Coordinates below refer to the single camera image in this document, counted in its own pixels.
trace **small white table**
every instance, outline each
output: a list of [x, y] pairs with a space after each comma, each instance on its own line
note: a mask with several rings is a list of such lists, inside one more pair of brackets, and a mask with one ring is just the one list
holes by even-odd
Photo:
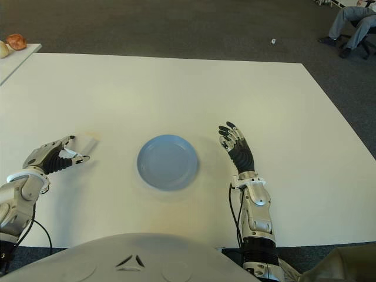
[[0, 59], [0, 85], [14, 73], [31, 54], [37, 52], [41, 44], [28, 44], [24, 50], [15, 51], [8, 44], [9, 55]]

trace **black cable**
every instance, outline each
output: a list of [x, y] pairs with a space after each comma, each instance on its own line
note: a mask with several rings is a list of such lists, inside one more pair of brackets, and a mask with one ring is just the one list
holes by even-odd
[[41, 226], [41, 228], [42, 228], [42, 229], [45, 231], [45, 233], [47, 234], [48, 241], [49, 241], [49, 255], [51, 255], [51, 254], [52, 254], [52, 242], [51, 242], [51, 237], [49, 236], [49, 234], [48, 234], [46, 228], [44, 228], [43, 225], [41, 225], [41, 224], [40, 224], [39, 222], [37, 222], [35, 219], [33, 219], [33, 221], [34, 221], [37, 225]]
[[237, 222], [236, 222], [237, 228], [239, 228], [239, 221], [240, 221], [241, 208], [243, 207], [243, 200], [244, 200], [244, 190], [241, 189], [240, 210], [239, 210], [239, 214], [237, 215]]
[[233, 204], [232, 204], [232, 201], [231, 201], [231, 190], [232, 190], [232, 188], [233, 188], [233, 186], [232, 186], [232, 184], [230, 184], [230, 187], [229, 187], [229, 203], [230, 203], [231, 214], [233, 216], [233, 219], [234, 219], [234, 222], [235, 222], [235, 226], [236, 226], [237, 243], [239, 245], [239, 248], [241, 248], [243, 246], [243, 239], [241, 238], [241, 233], [240, 233], [240, 230], [239, 230], [239, 225], [238, 225], [238, 222], [236, 221], [236, 217], [235, 217], [235, 213], [234, 213], [234, 209], [233, 209]]
[[[25, 232], [25, 234], [21, 237], [21, 239], [19, 239], [17, 241], [17, 243], [13, 246], [13, 249], [10, 251], [10, 255], [13, 255], [13, 253], [15, 252], [15, 250], [17, 249], [17, 247], [22, 243], [22, 241], [25, 239], [25, 237], [30, 232], [30, 229], [31, 229], [31, 227], [33, 226], [33, 223], [34, 223], [35, 209], [36, 209], [36, 203], [33, 206], [33, 215], [32, 215], [32, 218], [31, 218], [31, 221], [30, 221], [30, 224], [29, 224], [29, 228], [27, 229], [27, 231]], [[4, 269], [4, 273], [5, 274], [8, 273], [8, 270], [9, 270], [10, 266], [11, 266], [11, 263], [9, 261], [7, 261], [6, 265], [5, 265], [5, 269]]]

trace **brown fabric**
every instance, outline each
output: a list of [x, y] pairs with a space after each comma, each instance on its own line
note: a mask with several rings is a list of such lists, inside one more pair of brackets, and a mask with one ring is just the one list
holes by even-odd
[[299, 282], [375, 282], [376, 244], [338, 247]]

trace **gray carpet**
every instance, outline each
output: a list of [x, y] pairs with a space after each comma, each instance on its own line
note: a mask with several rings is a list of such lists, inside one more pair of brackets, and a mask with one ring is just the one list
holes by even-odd
[[[21, 33], [31, 43], [42, 43], [40, 52], [303, 63], [376, 157], [376, 56], [365, 61], [358, 48], [342, 60], [338, 49], [316, 41], [326, 35], [337, 7], [319, 7], [312, 0], [17, 0], [0, 5], [1, 39]], [[349, 25], [344, 33], [353, 30]], [[281, 256], [303, 271], [332, 248], [289, 248]], [[12, 269], [46, 254], [20, 248]]]

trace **white table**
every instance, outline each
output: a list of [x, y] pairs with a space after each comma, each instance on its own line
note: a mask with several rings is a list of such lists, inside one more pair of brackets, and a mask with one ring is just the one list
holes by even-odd
[[[0, 105], [2, 180], [46, 142], [100, 140], [38, 200], [55, 247], [129, 232], [234, 247], [235, 170], [217, 133], [227, 120], [267, 180], [278, 246], [376, 240], [376, 161], [301, 64], [36, 53], [2, 86]], [[179, 192], [150, 188], [136, 171], [140, 148], [162, 134], [188, 140], [200, 160]], [[48, 241], [35, 226], [24, 244]]]
[[37, 52], [41, 44], [28, 44], [26, 49], [15, 51], [8, 44], [9, 55], [0, 59], [0, 85], [2, 85], [14, 73], [31, 54]]

